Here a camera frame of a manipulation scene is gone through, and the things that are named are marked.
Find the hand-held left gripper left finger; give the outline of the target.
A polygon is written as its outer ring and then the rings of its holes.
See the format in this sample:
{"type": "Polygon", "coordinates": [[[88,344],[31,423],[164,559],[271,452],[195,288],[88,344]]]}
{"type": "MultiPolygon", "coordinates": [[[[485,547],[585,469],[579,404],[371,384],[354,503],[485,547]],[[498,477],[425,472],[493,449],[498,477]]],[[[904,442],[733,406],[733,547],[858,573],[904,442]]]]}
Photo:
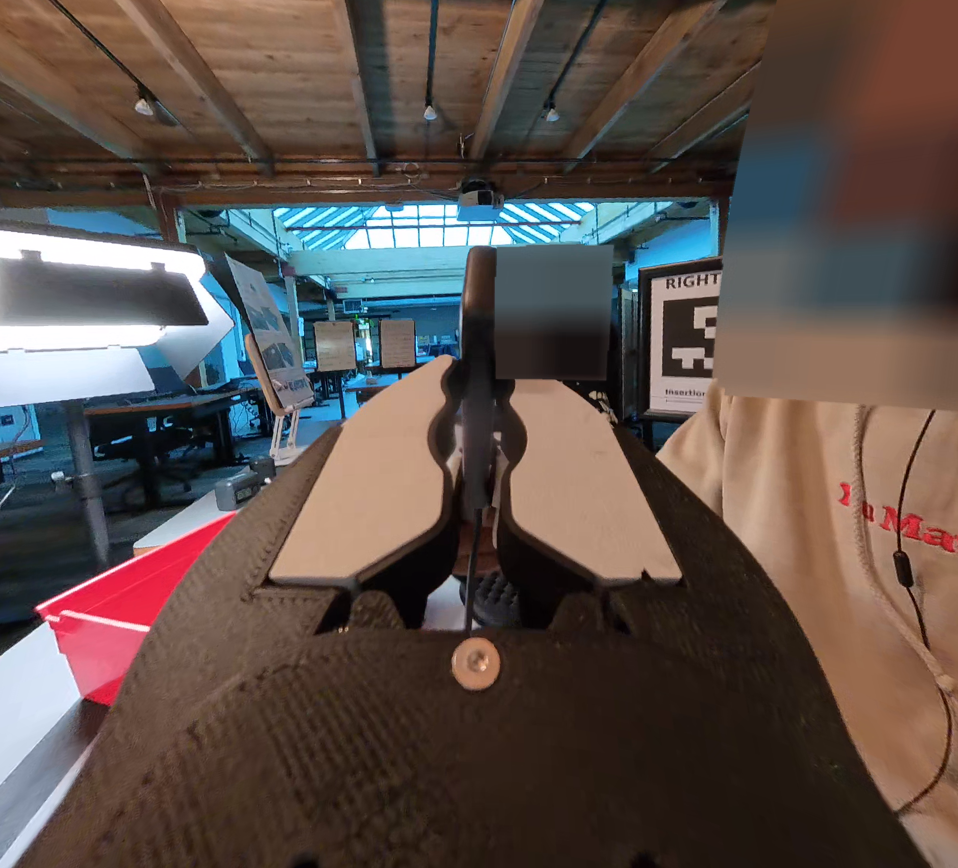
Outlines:
{"type": "Polygon", "coordinates": [[[458,551],[451,422],[459,365],[428,363],[367,403],[267,492],[267,601],[327,610],[385,596],[421,622],[458,551]]]}

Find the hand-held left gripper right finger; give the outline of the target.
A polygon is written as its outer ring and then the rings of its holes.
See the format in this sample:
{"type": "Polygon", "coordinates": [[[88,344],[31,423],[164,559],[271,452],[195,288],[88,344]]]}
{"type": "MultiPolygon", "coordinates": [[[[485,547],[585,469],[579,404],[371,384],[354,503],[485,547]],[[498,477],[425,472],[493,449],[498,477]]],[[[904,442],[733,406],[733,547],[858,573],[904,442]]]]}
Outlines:
{"type": "Polygon", "coordinates": [[[635,585],[672,590],[683,575],[622,441],[581,395],[519,379],[502,400],[496,549],[523,622],[562,601],[635,585]]]}

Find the small grey device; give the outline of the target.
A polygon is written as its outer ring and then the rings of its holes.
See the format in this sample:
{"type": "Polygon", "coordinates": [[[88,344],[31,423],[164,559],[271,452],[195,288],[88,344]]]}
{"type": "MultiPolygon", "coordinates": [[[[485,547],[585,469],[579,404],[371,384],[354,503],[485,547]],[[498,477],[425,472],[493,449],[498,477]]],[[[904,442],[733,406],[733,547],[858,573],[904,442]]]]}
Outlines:
{"type": "Polygon", "coordinates": [[[239,473],[219,481],[214,488],[217,508],[222,513],[237,511],[254,498],[277,476],[277,466],[270,456],[251,460],[239,473]]]}

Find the black textured wrist rest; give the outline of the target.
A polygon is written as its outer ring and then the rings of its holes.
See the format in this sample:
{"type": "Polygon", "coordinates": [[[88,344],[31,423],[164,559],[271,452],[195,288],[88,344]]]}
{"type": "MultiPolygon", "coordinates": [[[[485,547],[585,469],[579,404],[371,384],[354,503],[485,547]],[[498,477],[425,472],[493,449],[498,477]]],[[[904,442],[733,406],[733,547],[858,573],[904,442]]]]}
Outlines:
{"type": "Polygon", "coordinates": [[[487,573],[478,578],[473,596],[472,624],[498,628],[521,627],[518,592],[501,572],[487,573]]]}

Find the wooden notice board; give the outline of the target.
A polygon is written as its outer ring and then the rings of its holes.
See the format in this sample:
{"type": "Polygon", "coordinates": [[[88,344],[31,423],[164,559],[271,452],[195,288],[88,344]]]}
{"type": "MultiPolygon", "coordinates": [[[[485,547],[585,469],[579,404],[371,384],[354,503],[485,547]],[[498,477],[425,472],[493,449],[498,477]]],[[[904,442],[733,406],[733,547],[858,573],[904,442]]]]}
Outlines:
{"type": "Polygon", "coordinates": [[[316,371],[347,372],[356,368],[352,320],[317,321],[313,324],[313,334],[316,371]]]}
{"type": "Polygon", "coordinates": [[[384,371],[409,371],[416,368],[417,336],[414,320],[379,321],[379,364],[384,371]]]}

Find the clipboard on wooden easel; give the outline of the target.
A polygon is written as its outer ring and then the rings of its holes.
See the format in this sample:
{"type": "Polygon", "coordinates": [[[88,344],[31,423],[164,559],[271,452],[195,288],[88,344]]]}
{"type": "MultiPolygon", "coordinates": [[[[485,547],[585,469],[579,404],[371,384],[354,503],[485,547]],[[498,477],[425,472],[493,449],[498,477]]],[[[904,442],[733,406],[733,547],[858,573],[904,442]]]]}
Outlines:
{"type": "Polygon", "coordinates": [[[302,453],[297,443],[302,411],[313,405],[312,384],[264,277],[229,256],[223,257],[221,284],[240,310],[249,330],[246,351],[266,405],[273,415],[269,456],[276,467],[302,453]]]}

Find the white sign black marker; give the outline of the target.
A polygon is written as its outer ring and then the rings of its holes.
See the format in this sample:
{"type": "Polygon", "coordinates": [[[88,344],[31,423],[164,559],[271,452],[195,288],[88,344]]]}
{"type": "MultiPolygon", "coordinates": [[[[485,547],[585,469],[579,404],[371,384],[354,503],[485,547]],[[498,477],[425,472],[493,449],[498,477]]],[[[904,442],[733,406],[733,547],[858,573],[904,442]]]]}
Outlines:
{"type": "Polygon", "coordinates": [[[639,274],[638,415],[683,420],[698,412],[714,376],[720,257],[639,274]]]}

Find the dark office desk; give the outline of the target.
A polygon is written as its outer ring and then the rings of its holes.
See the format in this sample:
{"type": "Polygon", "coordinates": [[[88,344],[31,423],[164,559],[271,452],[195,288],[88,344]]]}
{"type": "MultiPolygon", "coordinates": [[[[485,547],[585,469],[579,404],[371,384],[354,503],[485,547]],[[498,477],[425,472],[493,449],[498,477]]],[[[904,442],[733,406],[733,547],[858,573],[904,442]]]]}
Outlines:
{"type": "Polygon", "coordinates": [[[230,415],[233,407],[251,400],[251,388],[198,395],[150,395],[136,402],[116,401],[88,407],[90,445],[95,460],[132,461],[144,506],[155,510],[162,505],[161,480],[179,482],[190,490],[189,480],[168,467],[169,456],[178,449],[213,449],[216,467],[237,467],[243,458],[234,444],[230,415]]]}

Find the person's cream hoodie torso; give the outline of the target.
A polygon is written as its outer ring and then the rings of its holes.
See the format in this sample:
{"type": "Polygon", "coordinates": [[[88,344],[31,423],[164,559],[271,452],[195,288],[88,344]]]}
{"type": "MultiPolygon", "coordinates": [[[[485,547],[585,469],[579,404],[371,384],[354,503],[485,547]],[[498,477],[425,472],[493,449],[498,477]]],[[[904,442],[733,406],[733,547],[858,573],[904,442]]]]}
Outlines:
{"type": "Polygon", "coordinates": [[[885,800],[956,866],[956,413],[713,381],[659,459],[770,576],[885,800]]]}

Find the glass skylight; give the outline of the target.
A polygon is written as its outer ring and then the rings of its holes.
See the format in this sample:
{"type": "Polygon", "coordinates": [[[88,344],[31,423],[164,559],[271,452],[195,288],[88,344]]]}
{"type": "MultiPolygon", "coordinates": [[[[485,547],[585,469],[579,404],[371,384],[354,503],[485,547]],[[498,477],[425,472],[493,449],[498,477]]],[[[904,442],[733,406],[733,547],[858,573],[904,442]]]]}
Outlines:
{"type": "Polygon", "coordinates": [[[454,204],[279,208],[273,214],[310,251],[508,246],[555,242],[594,211],[586,202],[506,203],[491,218],[466,222],[454,204]]]}

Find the red plastic bin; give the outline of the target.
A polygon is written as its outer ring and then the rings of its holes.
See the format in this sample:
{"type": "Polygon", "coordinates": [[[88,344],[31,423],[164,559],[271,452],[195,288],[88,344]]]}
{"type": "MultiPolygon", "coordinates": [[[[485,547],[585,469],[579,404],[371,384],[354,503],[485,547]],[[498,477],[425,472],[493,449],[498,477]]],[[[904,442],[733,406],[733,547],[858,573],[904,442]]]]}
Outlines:
{"type": "Polygon", "coordinates": [[[237,514],[222,514],[34,608],[52,627],[83,699],[113,705],[164,604],[237,514]]]}

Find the white ceiling projector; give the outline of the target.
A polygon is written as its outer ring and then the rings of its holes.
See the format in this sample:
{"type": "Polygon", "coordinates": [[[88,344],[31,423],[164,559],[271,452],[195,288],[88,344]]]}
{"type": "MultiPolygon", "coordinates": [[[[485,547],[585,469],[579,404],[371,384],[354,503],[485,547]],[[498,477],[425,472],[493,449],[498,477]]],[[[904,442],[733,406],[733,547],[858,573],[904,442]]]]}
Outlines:
{"type": "Polygon", "coordinates": [[[462,223],[493,223],[505,208],[505,196],[487,179],[471,177],[459,185],[456,218],[462,223]]]}

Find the white studio light panel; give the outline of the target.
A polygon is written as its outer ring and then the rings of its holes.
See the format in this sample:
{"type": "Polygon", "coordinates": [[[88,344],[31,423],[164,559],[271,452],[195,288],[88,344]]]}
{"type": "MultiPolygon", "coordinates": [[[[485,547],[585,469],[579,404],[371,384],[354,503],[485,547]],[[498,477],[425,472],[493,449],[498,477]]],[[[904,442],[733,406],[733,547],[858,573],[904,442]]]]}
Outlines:
{"type": "Polygon", "coordinates": [[[73,486],[102,571],[109,537],[81,403],[152,391],[143,347],[188,375],[233,321],[185,243],[4,219],[1,263],[2,406],[64,404],[73,486]]]}

